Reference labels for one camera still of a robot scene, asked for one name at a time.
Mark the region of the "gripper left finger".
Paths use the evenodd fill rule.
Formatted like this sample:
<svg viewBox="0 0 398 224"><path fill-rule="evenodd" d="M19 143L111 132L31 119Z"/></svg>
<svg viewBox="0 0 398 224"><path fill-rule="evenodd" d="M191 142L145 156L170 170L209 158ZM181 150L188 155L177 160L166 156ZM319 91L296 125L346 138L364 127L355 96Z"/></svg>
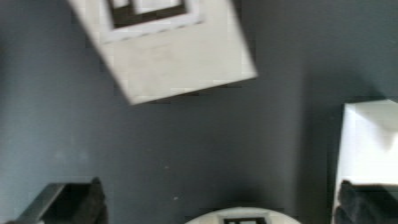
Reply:
<svg viewBox="0 0 398 224"><path fill-rule="evenodd" d="M97 177L85 183L49 183L6 224L108 224L104 199Z"/></svg>

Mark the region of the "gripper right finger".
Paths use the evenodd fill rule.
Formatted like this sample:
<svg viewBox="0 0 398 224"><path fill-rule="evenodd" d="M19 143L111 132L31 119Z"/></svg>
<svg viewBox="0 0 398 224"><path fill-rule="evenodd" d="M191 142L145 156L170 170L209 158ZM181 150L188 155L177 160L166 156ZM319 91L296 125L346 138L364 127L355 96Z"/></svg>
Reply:
<svg viewBox="0 0 398 224"><path fill-rule="evenodd" d="M333 224L398 224L398 185L340 182Z"/></svg>

